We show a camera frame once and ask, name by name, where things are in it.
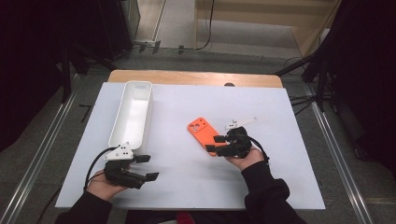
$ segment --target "person's arm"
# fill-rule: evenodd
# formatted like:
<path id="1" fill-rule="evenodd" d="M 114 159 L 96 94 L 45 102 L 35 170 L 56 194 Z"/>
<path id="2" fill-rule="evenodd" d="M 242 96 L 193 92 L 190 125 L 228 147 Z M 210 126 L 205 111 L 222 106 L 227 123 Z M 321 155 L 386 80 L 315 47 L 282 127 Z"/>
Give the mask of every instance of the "person's arm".
<path id="1" fill-rule="evenodd" d="M 286 202 L 290 192 L 282 179 L 274 179 L 262 153 L 252 148 L 244 159 L 227 158 L 241 170 L 248 188 L 245 206 L 250 218 L 257 223 L 305 223 Z"/>
<path id="2" fill-rule="evenodd" d="M 96 172 L 95 175 L 97 176 L 91 180 L 87 190 L 69 211 L 57 217 L 55 224 L 107 223 L 112 208 L 110 200 L 127 188 L 111 185 L 103 175 L 103 171 Z"/>

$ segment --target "human hand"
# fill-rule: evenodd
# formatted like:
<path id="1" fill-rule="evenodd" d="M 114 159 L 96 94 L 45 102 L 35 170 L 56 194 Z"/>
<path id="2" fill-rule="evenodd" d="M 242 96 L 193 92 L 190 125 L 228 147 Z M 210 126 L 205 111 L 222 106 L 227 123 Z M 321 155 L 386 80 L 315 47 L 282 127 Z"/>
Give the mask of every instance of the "human hand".
<path id="1" fill-rule="evenodd" d="M 251 147 L 249 153 L 244 159 L 238 159 L 235 157 L 226 157 L 225 159 L 238 167 L 240 171 L 243 171 L 258 161 L 264 161 L 264 156 L 257 148 Z"/>
<path id="2" fill-rule="evenodd" d="M 114 195 L 125 189 L 128 189 L 126 187 L 116 186 L 108 182 L 103 170 L 96 172 L 95 175 L 96 177 L 91 180 L 87 187 L 87 191 L 105 201 L 110 201 Z"/>

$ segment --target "gray floor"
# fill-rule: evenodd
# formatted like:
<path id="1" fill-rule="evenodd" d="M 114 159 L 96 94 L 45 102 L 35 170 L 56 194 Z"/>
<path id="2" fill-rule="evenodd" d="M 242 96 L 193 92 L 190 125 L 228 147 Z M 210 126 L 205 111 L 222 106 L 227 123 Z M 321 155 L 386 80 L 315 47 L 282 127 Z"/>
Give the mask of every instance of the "gray floor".
<path id="1" fill-rule="evenodd" d="M 171 3 L 175 1 L 168 0 L 166 8 L 171 8 Z M 163 23 L 158 34 L 158 38 L 163 39 L 161 47 L 178 47 L 179 43 L 182 43 L 181 40 L 176 42 L 165 41 L 167 36 L 165 31 L 170 31 L 167 27 L 172 25 L 172 23 L 166 22 L 165 15 L 166 13 L 164 13 Z M 123 55 L 114 64 L 120 69 L 271 74 L 291 63 L 292 60 L 288 60 L 289 58 L 298 57 L 298 50 L 295 43 L 292 42 L 291 36 L 289 36 L 287 27 L 268 27 L 268 29 L 272 29 L 273 32 L 271 34 L 272 37 L 269 36 L 269 39 L 265 40 L 266 44 L 264 46 L 267 45 L 267 50 L 250 48 L 250 45 L 241 48 L 245 49 L 245 51 L 241 50 L 236 53 L 234 52 L 234 45 L 221 45 L 221 48 L 215 48 L 213 46 L 217 42 L 214 42 L 211 50 L 185 51 L 182 54 L 170 49 L 160 49 L 158 52 L 154 52 L 153 49 L 146 49 L 142 52 L 135 50 Z M 181 34 L 184 34 L 182 31 L 173 34 L 177 34 L 174 35 L 176 36 L 174 39 L 185 38 L 181 36 Z M 282 35 L 283 37 L 277 45 L 272 45 L 274 43 L 272 41 L 276 39 L 277 35 Z M 290 96 L 307 95 L 305 84 L 299 76 L 302 72 L 303 68 L 300 68 L 282 77 L 283 85 Z M 100 87 L 107 80 L 108 75 L 109 71 L 100 64 L 91 64 L 90 72 L 87 75 L 78 76 L 75 81 L 73 101 L 70 102 L 70 108 L 67 115 L 64 116 L 59 132 L 55 133 L 53 142 L 49 145 L 47 158 L 43 161 L 33 186 L 25 189 L 27 197 L 22 199 L 21 207 L 13 212 L 16 216 L 10 221 L 2 220 L 2 223 L 36 223 L 46 203 L 50 201 L 50 197 L 62 185 L 62 181 L 73 160 L 79 139 L 83 135 L 89 118 L 88 116 L 84 119 L 87 114 L 87 107 L 84 105 L 94 105 Z M 61 99 L 62 89 L 49 100 L 47 105 L 32 120 L 21 138 L 14 145 L 0 153 L 1 214 L 6 211 L 9 212 L 9 209 L 7 210 L 8 204 L 18 190 L 24 175 L 29 171 L 35 154 L 43 147 L 40 144 L 46 138 L 46 133 L 53 119 L 57 116 L 61 106 Z M 356 159 L 353 153 L 353 146 L 347 137 L 342 122 L 327 104 L 325 106 L 324 115 L 330 123 L 349 170 L 358 184 L 373 222 L 394 223 L 394 220 L 396 220 L 394 213 L 396 211 L 395 180 L 390 172 L 377 162 L 363 162 Z M 295 110 L 297 111 L 301 107 L 302 105 L 296 106 Z M 347 195 L 346 187 L 340 178 L 329 146 L 318 124 L 314 107 L 309 106 L 297 115 L 296 119 L 326 204 L 326 210 L 298 211 L 299 214 L 308 223 L 359 223 L 348 198 L 350 195 Z M 56 198 L 50 204 L 42 223 L 53 223 L 54 219 L 64 211 L 54 207 L 55 201 Z M 124 216 L 125 211 L 114 209 L 109 223 L 123 223 Z"/>
<path id="2" fill-rule="evenodd" d="M 205 45 L 209 34 L 208 27 L 209 21 L 198 21 L 197 48 Z M 161 41 L 163 48 L 178 49 L 179 46 L 183 46 L 185 49 L 190 49 L 194 46 L 193 28 L 194 1 L 166 0 L 155 40 Z M 146 29 L 142 30 L 145 34 L 150 33 Z M 150 39 L 150 37 L 151 35 L 138 36 L 143 40 Z M 212 21 L 210 38 L 211 42 L 204 51 L 263 57 L 276 55 L 280 58 L 301 56 L 291 30 L 287 26 Z"/>

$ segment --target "black clamp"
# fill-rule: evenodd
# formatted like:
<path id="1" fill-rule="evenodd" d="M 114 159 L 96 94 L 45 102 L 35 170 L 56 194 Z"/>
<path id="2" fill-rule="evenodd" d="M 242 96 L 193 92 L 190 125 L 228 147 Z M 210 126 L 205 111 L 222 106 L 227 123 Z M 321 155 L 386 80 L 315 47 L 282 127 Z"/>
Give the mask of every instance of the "black clamp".
<path id="1" fill-rule="evenodd" d="M 134 155 L 131 160 L 108 161 L 105 167 L 106 179 L 114 185 L 128 187 L 130 189 L 140 189 L 144 183 L 156 180 L 159 173 L 138 175 L 129 172 L 129 168 L 134 161 L 136 163 L 148 162 L 149 159 L 149 155 Z"/>
<path id="2" fill-rule="evenodd" d="M 261 150 L 265 162 L 269 164 L 270 158 L 267 156 L 260 143 L 248 136 L 248 132 L 244 127 L 231 129 L 227 132 L 227 135 L 216 135 L 213 138 L 216 143 L 227 142 L 228 144 L 218 147 L 206 145 L 206 151 L 208 152 L 216 152 L 219 157 L 236 157 L 244 159 L 252 147 L 251 142 L 253 142 Z"/>

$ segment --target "black sleeve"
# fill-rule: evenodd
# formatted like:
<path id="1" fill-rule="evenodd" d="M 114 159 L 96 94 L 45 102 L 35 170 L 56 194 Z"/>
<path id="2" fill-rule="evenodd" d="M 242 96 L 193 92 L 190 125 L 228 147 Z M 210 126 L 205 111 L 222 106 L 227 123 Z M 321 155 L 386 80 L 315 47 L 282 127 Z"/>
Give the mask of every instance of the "black sleeve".
<path id="1" fill-rule="evenodd" d="M 112 204 L 85 191 L 73 207 L 60 214 L 55 224 L 106 224 Z"/>
<path id="2" fill-rule="evenodd" d="M 247 182 L 245 198 L 247 213 L 255 223 L 305 223 L 286 202 L 290 191 L 282 179 L 274 179 L 264 161 L 250 165 L 242 171 Z"/>

